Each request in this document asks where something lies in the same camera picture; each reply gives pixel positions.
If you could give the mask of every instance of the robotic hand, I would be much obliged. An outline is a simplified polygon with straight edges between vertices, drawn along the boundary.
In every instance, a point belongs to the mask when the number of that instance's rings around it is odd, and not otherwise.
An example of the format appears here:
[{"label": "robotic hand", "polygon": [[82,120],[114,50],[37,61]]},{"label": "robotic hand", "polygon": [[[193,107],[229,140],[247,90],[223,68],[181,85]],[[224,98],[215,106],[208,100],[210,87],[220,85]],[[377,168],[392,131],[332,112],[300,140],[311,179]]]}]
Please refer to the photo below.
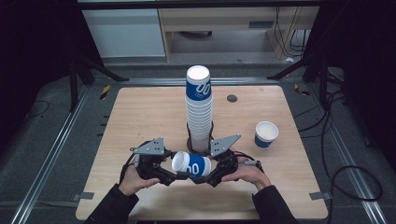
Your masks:
[{"label": "robotic hand", "polygon": [[134,158],[134,167],[143,179],[159,178],[160,183],[169,186],[177,179],[185,180],[190,174],[187,172],[177,172],[176,174],[169,172],[161,167],[168,157],[173,157],[175,153],[167,150],[163,146],[163,138],[157,138],[152,141],[144,142],[138,148],[131,148],[134,152],[128,161],[123,165],[120,174],[120,182],[122,181],[131,159]]},{"label": "robotic hand", "polygon": [[[253,158],[241,152],[234,152],[230,150],[230,147],[241,137],[240,134],[220,138],[217,140],[211,140],[210,148],[205,152],[207,156],[210,156],[215,161],[218,162],[216,168],[207,176],[201,176],[193,178],[192,181],[195,184],[207,183],[215,188],[221,179],[228,174],[232,174],[238,169],[238,159],[237,157],[247,157],[250,159],[249,163],[256,165],[262,170],[261,163],[259,161],[254,161]],[[187,172],[177,172],[176,174],[164,170],[161,167],[161,162],[166,158],[173,158],[176,152],[167,150],[163,146],[163,138],[157,138],[150,142],[143,143],[138,148],[131,148],[134,153],[122,167],[120,182],[123,179],[126,168],[130,164],[133,157],[134,166],[136,171],[139,173],[140,177],[143,179],[150,179],[157,177],[161,180],[160,183],[169,186],[172,182],[177,179],[184,180],[189,178],[190,173]]]}]

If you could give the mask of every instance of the metal bracket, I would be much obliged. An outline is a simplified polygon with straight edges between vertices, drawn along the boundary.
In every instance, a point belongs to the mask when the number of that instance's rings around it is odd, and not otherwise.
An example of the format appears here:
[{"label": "metal bracket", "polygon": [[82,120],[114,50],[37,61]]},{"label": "metal bracket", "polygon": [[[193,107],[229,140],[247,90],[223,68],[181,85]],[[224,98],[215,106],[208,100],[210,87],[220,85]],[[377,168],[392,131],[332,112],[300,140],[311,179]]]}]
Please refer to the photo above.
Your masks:
[{"label": "metal bracket", "polygon": [[309,193],[309,196],[311,197],[311,200],[318,200],[318,199],[323,199],[323,200],[330,200],[332,199],[332,195],[330,192],[311,192]]},{"label": "metal bracket", "polygon": [[210,156],[217,157],[219,154],[227,151],[238,139],[241,134],[231,135],[220,139],[210,141]]},{"label": "metal bracket", "polygon": [[135,149],[134,154],[161,156],[165,153],[164,149],[163,137],[159,137]]},{"label": "metal bracket", "polygon": [[81,192],[81,193],[76,193],[72,197],[73,202],[79,202],[80,199],[88,199],[91,200],[93,198],[93,192]]}]

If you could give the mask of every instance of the blue and white cup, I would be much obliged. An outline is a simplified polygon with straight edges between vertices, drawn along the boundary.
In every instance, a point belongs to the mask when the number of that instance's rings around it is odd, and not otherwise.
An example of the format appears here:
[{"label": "blue and white cup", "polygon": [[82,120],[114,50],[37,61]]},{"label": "blue and white cup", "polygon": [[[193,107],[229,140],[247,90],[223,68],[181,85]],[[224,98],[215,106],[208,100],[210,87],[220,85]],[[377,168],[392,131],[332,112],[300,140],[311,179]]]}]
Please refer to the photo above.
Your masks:
[{"label": "blue and white cup", "polygon": [[256,125],[254,143],[258,148],[268,148],[279,135],[279,129],[270,121],[262,121]]},{"label": "blue and white cup", "polygon": [[209,70],[201,65],[192,66],[186,77],[186,108],[191,147],[194,151],[204,152],[208,148],[212,102]]},{"label": "blue and white cup", "polygon": [[175,172],[188,172],[190,173],[190,178],[193,179],[209,175],[212,169],[212,163],[210,163],[208,157],[179,151],[172,159],[172,169]]},{"label": "blue and white cup", "polygon": [[186,101],[190,105],[207,105],[212,101],[212,88],[209,70],[201,65],[195,65],[187,71]]}]

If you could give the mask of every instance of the gray floor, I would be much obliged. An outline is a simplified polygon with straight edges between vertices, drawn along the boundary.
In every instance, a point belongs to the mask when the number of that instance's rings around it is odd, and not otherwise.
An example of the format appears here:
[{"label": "gray floor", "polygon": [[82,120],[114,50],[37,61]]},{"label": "gray floor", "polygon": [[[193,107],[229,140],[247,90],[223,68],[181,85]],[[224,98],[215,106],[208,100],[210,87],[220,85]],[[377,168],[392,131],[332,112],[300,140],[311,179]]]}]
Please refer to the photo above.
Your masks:
[{"label": "gray floor", "polygon": [[[218,41],[218,38],[229,38],[229,41],[233,43],[222,43]],[[171,61],[168,63],[109,65],[108,68],[116,74],[131,78],[184,77],[186,68],[191,64],[207,65],[212,77],[268,77],[290,65],[285,61],[275,59],[263,32],[260,34],[259,32],[244,32],[243,34],[214,32],[210,37],[178,34],[175,38]],[[318,83],[305,84],[301,79],[303,72],[304,69],[301,68],[276,84],[285,92],[293,116],[317,105],[314,91]],[[105,130],[102,124],[106,123],[106,116],[111,113],[118,90],[128,86],[115,83],[98,72],[94,73],[95,83],[89,87],[85,103],[38,197],[39,203],[32,210],[26,223],[81,223],[75,217],[76,207],[73,204],[65,207],[65,203],[70,203],[75,193],[83,191],[101,141],[101,134]],[[301,91],[309,91],[311,94],[300,94],[294,89],[294,83],[299,84]],[[100,100],[102,89],[107,84],[111,85],[110,91],[105,100]],[[330,87],[331,91],[338,90],[337,87],[331,85]],[[37,95],[37,101],[49,102],[48,109],[46,110],[46,103],[35,103],[29,113],[30,117],[15,134],[13,141],[7,147],[7,153],[2,155],[0,159],[0,223],[8,223],[13,218],[18,204],[34,182],[58,132],[69,115],[69,94],[67,77],[43,87]],[[315,123],[321,116],[319,107],[316,107],[295,118],[295,122],[297,127],[302,129]],[[344,105],[342,100],[334,103],[332,118],[333,127],[343,137],[355,162],[372,172],[380,181],[384,195],[378,200],[378,204],[388,223],[396,223],[395,172],[390,169],[380,150],[364,145],[365,136],[361,132],[360,125],[349,106]],[[324,173],[320,159],[320,137],[306,138],[318,135],[320,131],[321,125],[301,133],[301,137],[320,189],[329,191],[330,182]],[[324,153],[329,171],[333,174],[343,163],[330,133],[327,133],[324,138]],[[373,192],[376,193],[373,181],[369,177],[366,179]],[[347,189],[348,192],[355,192],[346,174],[337,177],[337,184]],[[332,223],[375,223],[369,219],[360,201],[352,200],[337,190],[333,197]],[[49,206],[50,203],[58,202],[61,202],[62,206],[59,204]],[[326,223],[326,219],[300,220],[300,222]]]}]

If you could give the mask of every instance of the stack of paper cups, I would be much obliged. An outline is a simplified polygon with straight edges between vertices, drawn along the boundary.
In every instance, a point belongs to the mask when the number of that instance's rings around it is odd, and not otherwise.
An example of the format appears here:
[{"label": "stack of paper cups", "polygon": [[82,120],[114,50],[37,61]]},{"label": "stack of paper cups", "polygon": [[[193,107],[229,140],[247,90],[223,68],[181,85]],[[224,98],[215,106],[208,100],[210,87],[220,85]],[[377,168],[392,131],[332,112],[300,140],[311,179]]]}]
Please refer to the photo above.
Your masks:
[{"label": "stack of paper cups", "polygon": [[194,151],[204,152],[208,148],[212,128],[212,89],[209,70],[195,65],[187,71],[186,106],[187,122]]}]

